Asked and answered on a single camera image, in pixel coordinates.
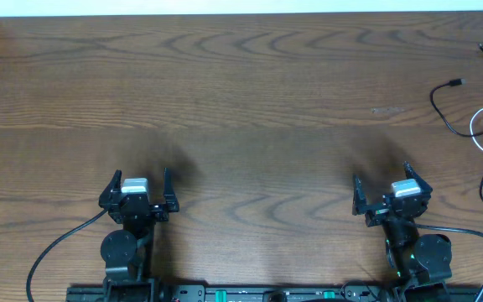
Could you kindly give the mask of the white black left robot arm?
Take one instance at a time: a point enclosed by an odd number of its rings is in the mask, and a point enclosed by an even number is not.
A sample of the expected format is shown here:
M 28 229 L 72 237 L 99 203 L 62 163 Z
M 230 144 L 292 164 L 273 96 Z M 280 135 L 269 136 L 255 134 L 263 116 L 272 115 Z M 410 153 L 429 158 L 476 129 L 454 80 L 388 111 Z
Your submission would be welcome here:
M 122 172 L 118 170 L 100 194 L 99 206 L 122 226 L 109 233 L 101 243 L 106 277 L 100 300 L 170 300 L 169 286 L 149 275 L 155 225 L 167 222 L 171 213 L 179 211 L 170 171 L 164 171 L 163 197 L 153 203 L 147 179 L 123 180 Z

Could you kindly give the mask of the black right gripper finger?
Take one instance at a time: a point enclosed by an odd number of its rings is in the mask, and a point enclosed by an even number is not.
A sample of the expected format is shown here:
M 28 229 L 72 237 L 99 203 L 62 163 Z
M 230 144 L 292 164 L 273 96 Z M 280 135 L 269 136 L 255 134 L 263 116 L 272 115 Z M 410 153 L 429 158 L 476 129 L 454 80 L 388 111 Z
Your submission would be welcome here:
M 352 214 L 354 216 L 363 215 L 366 213 L 367 208 L 367 198 L 364 194 L 364 190 L 361 185 L 361 180 L 354 174 L 352 177 L 353 181 L 353 201 L 352 201 Z
M 404 162 L 403 168 L 406 179 L 415 179 L 420 185 L 422 193 L 419 195 L 430 195 L 433 192 L 433 188 L 419 174 L 417 174 L 409 162 Z

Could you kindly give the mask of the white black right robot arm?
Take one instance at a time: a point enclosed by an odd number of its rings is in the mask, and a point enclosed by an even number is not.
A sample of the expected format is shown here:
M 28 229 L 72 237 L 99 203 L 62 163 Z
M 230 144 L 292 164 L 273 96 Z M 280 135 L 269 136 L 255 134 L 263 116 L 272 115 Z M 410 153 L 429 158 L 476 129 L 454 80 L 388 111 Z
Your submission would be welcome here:
M 352 177 L 352 214 L 363 215 L 368 227 L 381 226 L 386 237 L 386 255 L 397 280 L 379 294 L 382 301 L 450 301 L 445 280 L 452 276 L 451 241 L 442 234 L 421 235 L 415 219 L 428 208 L 433 188 L 408 162 L 405 180 L 391 184 L 392 191 L 370 204 L 361 179 Z

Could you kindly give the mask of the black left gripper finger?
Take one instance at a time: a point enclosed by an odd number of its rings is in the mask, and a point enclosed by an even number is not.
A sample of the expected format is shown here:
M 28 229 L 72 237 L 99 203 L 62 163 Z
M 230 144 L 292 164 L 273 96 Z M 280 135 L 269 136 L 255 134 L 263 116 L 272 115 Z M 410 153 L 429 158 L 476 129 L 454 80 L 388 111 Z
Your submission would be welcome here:
M 164 192 L 163 197 L 168 212 L 179 212 L 179 201 L 172 186 L 172 178 L 168 168 L 164 169 Z
M 121 178 L 122 171 L 117 169 L 106 188 L 99 195 L 99 207 L 109 209 L 112 203 L 118 202 L 118 196 L 121 193 Z

